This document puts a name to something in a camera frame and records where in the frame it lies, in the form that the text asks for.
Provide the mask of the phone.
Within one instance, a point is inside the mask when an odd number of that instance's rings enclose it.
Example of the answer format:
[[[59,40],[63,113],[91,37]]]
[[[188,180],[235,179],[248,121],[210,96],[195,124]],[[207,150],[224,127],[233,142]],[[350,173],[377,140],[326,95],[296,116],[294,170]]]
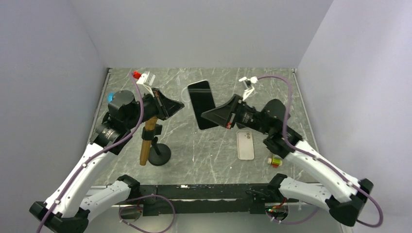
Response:
[[[203,112],[216,107],[208,80],[201,80],[189,84],[188,92],[199,129],[206,130],[218,126],[214,122],[201,116]]]

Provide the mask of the beige phone case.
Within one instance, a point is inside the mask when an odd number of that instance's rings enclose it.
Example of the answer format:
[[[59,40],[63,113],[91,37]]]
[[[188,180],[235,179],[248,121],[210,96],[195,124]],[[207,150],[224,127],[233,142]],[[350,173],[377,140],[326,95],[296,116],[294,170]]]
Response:
[[[238,158],[240,160],[254,160],[254,143],[250,131],[237,131]]]

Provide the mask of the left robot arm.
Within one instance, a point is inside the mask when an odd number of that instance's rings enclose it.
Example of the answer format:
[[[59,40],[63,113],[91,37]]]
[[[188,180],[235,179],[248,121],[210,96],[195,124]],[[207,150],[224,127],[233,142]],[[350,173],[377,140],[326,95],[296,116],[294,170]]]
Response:
[[[87,193],[101,171],[122,151],[141,123],[145,123],[141,161],[148,160],[152,141],[161,133],[158,119],[167,120],[184,108],[182,102],[165,97],[157,88],[150,94],[121,90],[112,95],[108,110],[90,138],[84,154],[59,188],[45,201],[36,201],[29,211],[55,233],[82,233],[88,224],[111,206],[139,198],[155,202],[155,189],[141,188],[128,175],[118,177],[105,189]]]

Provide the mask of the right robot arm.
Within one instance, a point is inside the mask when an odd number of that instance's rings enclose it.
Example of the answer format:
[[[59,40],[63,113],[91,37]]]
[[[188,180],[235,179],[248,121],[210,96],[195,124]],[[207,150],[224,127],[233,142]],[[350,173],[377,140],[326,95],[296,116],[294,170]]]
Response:
[[[330,164],[290,127],[286,128],[287,138],[284,138],[282,117],[285,112],[285,105],[277,99],[270,100],[258,111],[239,95],[233,95],[225,104],[201,113],[201,117],[227,129],[237,125],[267,135],[263,143],[271,153],[300,166],[320,183],[316,186],[276,174],[267,185],[271,200],[301,200],[327,210],[339,223],[353,227],[373,183],[354,178]]]

